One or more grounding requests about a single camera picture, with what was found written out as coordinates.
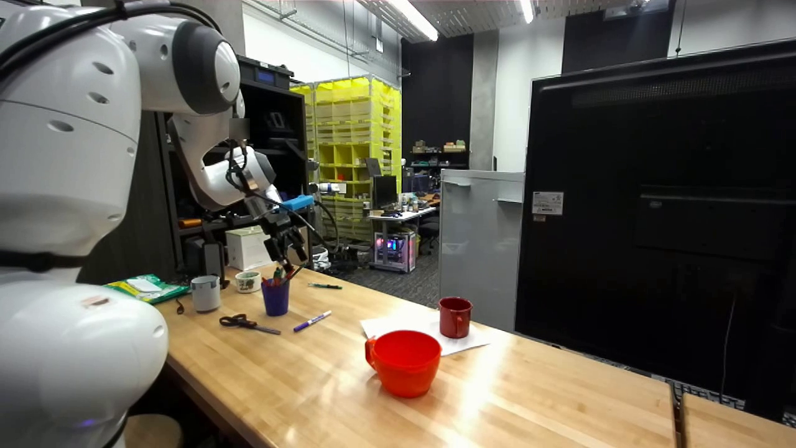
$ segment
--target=marker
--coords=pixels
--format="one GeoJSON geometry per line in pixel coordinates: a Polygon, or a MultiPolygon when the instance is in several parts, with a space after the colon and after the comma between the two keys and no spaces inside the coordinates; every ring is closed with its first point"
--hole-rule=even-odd
{"type": "Polygon", "coordinates": [[[332,315],[332,310],[325,308],[323,313],[308,319],[308,322],[301,322],[301,324],[293,329],[293,334],[301,334],[301,330],[305,330],[308,327],[313,327],[313,324],[329,319],[329,315],[332,315]]]}

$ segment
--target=wall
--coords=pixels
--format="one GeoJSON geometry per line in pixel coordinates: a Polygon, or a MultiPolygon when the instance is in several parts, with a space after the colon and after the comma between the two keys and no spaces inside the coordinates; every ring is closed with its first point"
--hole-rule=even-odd
{"type": "Polygon", "coordinates": [[[793,0],[676,0],[669,57],[796,38],[793,0]]]}
{"type": "MultiPolygon", "coordinates": [[[[221,28],[221,35],[233,48],[233,52],[246,54],[243,48],[243,19],[242,19],[242,6],[243,0],[180,0],[185,6],[204,11],[210,18],[217,19],[221,28]]],[[[85,6],[85,7],[114,7],[114,0],[47,0],[47,6],[85,6]]]]}
{"type": "Polygon", "coordinates": [[[501,35],[472,38],[470,170],[493,170],[501,35]]]}
{"type": "Polygon", "coordinates": [[[356,0],[243,0],[243,35],[246,57],[287,65],[301,81],[374,75],[401,85],[399,33],[383,25],[376,52],[376,18],[356,0]]]}
{"type": "Polygon", "coordinates": [[[563,72],[565,19],[507,28],[498,43],[493,155],[498,171],[524,171],[529,81],[563,72]]]}

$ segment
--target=red bowl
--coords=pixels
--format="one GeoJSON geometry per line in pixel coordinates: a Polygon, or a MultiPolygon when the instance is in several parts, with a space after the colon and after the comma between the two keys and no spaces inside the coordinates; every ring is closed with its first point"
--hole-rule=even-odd
{"type": "Polygon", "coordinates": [[[425,396],[439,365],[444,347],[420,330],[391,330],[366,340],[366,358],[378,374],[380,385],[399,399],[425,396]]]}

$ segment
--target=black monitor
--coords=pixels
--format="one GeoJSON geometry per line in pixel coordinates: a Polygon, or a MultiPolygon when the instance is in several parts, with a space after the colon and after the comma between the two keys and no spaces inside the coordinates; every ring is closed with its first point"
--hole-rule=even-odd
{"type": "Polygon", "coordinates": [[[246,99],[246,142],[269,157],[282,198],[304,193],[308,181],[304,96],[253,85],[243,85],[242,91],[246,99]]]}
{"type": "Polygon", "coordinates": [[[796,43],[533,88],[517,330],[796,404],[796,43]]]}
{"type": "Polygon", "coordinates": [[[396,201],[399,201],[396,176],[378,175],[378,176],[374,176],[371,181],[374,181],[374,190],[371,190],[371,208],[380,208],[380,206],[389,206],[389,205],[396,205],[396,201]]]}

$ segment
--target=box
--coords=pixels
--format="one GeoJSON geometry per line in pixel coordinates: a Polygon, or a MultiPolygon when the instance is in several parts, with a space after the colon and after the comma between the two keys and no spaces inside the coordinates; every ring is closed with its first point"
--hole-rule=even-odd
{"type": "Polygon", "coordinates": [[[386,272],[415,272],[417,259],[417,235],[415,232],[401,232],[401,235],[374,235],[374,268],[386,272]]]}
{"type": "Polygon", "coordinates": [[[232,268],[257,268],[272,263],[266,251],[266,235],[259,227],[228,228],[226,232],[226,256],[232,268]]]}

